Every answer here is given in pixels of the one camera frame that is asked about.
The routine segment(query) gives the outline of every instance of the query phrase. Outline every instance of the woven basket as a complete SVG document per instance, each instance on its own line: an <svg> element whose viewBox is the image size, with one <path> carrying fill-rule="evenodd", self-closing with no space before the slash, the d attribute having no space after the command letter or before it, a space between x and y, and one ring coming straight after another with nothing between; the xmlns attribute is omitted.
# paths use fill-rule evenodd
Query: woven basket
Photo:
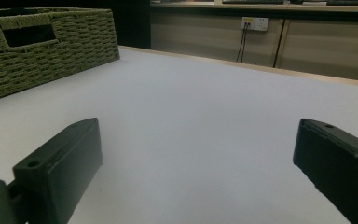
<svg viewBox="0 0 358 224"><path fill-rule="evenodd" d="M26 10L27 15L0 16L0 97L119 59L109 9ZM6 32L33 27L49 27L54 38L25 46L8 44Z"/></svg>

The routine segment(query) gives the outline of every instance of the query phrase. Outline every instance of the white table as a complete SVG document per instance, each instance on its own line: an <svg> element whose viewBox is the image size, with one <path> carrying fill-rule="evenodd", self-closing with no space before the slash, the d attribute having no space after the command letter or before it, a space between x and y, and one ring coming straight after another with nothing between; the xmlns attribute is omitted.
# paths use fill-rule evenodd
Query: white table
<svg viewBox="0 0 358 224"><path fill-rule="evenodd" d="M104 165L72 224L349 223L292 157L301 118L358 136L358 82L143 51L0 99L0 179L97 117Z"/></svg>

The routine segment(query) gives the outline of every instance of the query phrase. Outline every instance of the basket handle opening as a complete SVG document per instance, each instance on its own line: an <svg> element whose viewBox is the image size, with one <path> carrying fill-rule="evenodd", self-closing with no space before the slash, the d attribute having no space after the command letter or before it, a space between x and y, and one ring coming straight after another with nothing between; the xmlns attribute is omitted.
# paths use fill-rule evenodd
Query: basket handle opening
<svg viewBox="0 0 358 224"><path fill-rule="evenodd" d="M3 33L10 47L27 46L56 39L51 25L38 25L20 29L3 30Z"/></svg>

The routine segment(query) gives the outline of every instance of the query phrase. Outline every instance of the wall outlet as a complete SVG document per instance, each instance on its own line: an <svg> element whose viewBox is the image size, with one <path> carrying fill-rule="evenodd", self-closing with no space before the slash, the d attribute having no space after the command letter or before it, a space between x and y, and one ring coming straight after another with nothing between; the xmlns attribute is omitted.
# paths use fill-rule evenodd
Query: wall outlet
<svg viewBox="0 0 358 224"><path fill-rule="evenodd" d="M269 18L242 17L241 29L248 25L248 30L267 31Z"/></svg>
<svg viewBox="0 0 358 224"><path fill-rule="evenodd" d="M248 30L253 30L255 26L255 18L253 17L242 17L241 29L245 29L245 24L248 25Z"/></svg>

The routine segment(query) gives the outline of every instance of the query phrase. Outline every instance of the cabinet door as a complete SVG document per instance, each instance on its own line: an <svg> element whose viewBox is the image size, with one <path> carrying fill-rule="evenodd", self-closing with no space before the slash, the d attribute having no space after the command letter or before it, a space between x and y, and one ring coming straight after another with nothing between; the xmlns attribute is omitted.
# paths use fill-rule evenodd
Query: cabinet door
<svg viewBox="0 0 358 224"><path fill-rule="evenodd" d="M358 22L290 21L276 67L358 79Z"/></svg>
<svg viewBox="0 0 358 224"><path fill-rule="evenodd" d="M247 32L244 63L272 66L279 25L278 19L271 19L266 32ZM151 36L152 49L235 62L241 17L151 13Z"/></svg>

